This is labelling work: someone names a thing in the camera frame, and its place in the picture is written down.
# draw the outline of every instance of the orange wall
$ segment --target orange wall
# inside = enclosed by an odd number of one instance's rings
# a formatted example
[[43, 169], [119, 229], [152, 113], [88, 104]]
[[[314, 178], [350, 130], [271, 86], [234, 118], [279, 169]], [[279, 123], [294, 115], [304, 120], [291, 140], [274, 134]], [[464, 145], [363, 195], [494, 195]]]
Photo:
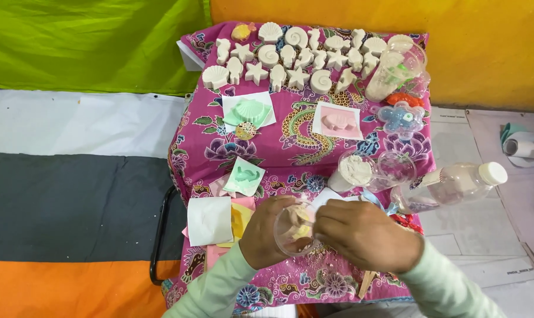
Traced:
[[[311, 5], [302, 8], [305, 3]], [[214, 23], [429, 32], [434, 104], [534, 111], [534, 0], [210, 0], [210, 8]]]

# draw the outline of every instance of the white bottle cap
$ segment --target white bottle cap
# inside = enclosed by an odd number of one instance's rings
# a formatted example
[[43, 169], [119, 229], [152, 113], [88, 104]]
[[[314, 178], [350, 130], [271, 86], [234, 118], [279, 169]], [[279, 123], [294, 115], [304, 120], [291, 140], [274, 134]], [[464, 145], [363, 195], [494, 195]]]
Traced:
[[483, 163], [479, 165], [479, 176], [490, 186], [507, 182], [507, 171], [499, 163]]

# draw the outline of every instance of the light green sleeve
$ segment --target light green sleeve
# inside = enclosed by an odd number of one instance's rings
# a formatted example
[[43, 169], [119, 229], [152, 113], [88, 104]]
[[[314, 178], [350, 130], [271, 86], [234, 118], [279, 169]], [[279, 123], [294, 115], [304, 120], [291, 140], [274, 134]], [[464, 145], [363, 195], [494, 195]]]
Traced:
[[424, 241], [424, 252], [418, 265], [399, 275], [423, 315], [428, 318], [506, 317], [477, 284], [430, 242]]
[[214, 267], [187, 286], [187, 292], [163, 314], [163, 318], [231, 317], [235, 298], [257, 273], [239, 249], [239, 244], [221, 256]]

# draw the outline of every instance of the table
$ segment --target table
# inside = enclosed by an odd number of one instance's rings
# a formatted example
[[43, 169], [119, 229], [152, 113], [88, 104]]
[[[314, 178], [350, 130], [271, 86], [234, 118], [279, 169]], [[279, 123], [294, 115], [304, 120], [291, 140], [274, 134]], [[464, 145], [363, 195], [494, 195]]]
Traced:
[[[230, 39], [236, 22], [226, 22], [208, 29], [188, 34], [181, 38], [194, 54], [205, 62], [206, 67], [216, 65], [218, 38]], [[291, 25], [282, 25], [286, 32]], [[305, 30], [310, 26], [301, 26]], [[333, 35], [351, 39], [351, 31], [339, 28], [322, 28], [319, 41]], [[394, 34], [371, 33], [366, 37], [382, 37], [385, 41]], [[427, 34], [407, 34], [426, 48]], [[262, 42], [257, 31], [243, 42], [257, 50]], [[276, 44], [279, 50], [282, 40]], [[312, 67], [306, 68], [312, 73]], [[336, 82], [341, 72], [332, 69], [331, 79]], [[320, 95], [311, 90], [309, 84], [300, 91], [283, 86], [279, 93], [271, 91], [269, 80], [262, 80], [259, 86], [241, 80], [239, 85], [226, 85], [219, 90], [204, 87], [202, 78], [192, 95], [192, 100], [181, 119], [178, 131], [169, 148], [169, 165], [174, 184], [183, 200], [210, 196], [208, 184], [224, 174], [237, 156], [266, 169], [257, 192], [256, 203], [271, 195], [293, 194], [312, 200], [327, 184], [327, 178], [337, 167], [338, 158], [347, 150], [356, 149], [376, 158], [385, 149], [396, 149], [412, 158], [418, 174], [435, 170], [431, 152], [429, 93], [425, 95], [425, 127], [415, 133], [412, 140], [401, 141], [397, 135], [383, 132], [383, 123], [369, 112], [372, 103], [364, 98], [364, 88], [369, 83], [358, 79], [347, 91]], [[249, 141], [239, 140], [235, 134], [226, 132], [222, 120], [222, 95], [238, 96], [248, 93], [271, 93], [277, 123], [259, 129]], [[361, 128], [364, 140], [344, 140], [313, 134], [311, 121], [318, 101], [355, 107], [361, 110]], [[344, 194], [358, 195], [361, 188]], [[389, 191], [377, 193], [377, 198], [388, 206]], [[409, 219], [398, 217], [401, 223], [412, 223], [418, 227], [418, 216]], [[185, 239], [182, 263], [178, 278], [164, 281], [162, 291], [167, 307], [172, 306], [185, 292], [186, 285], [204, 272], [205, 251], [190, 247]], [[411, 300], [405, 284], [390, 273], [378, 273], [364, 299], [357, 296], [364, 271], [349, 264], [342, 256], [325, 246], [310, 254], [286, 260], [280, 264], [259, 271], [256, 277], [241, 291], [234, 309], [235, 314], [245, 314], [266, 306], [317, 302], [379, 302], [385, 300]]]

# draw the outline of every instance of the hand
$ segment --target hand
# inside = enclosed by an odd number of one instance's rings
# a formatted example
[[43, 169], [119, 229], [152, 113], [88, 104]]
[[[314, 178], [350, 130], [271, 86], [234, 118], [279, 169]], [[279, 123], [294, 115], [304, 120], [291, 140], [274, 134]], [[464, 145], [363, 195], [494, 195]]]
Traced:
[[366, 271], [405, 273], [422, 256], [424, 242], [373, 203], [328, 200], [316, 213], [314, 235]]
[[[277, 214], [287, 206], [295, 203], [293, 196], [272, 196], [263, 201], [243, 232], [242, 239], [239, 241], [239, 248], [242, 250], [243, 257], [253, 269], [275, 265], [287, 259], [286, 255], [279, 249], [275, 242], [273, 225]], [[311, 238], [300, 238], [296, 242], [286, 245], [285, 248], [291, 251], [303, 249]]]

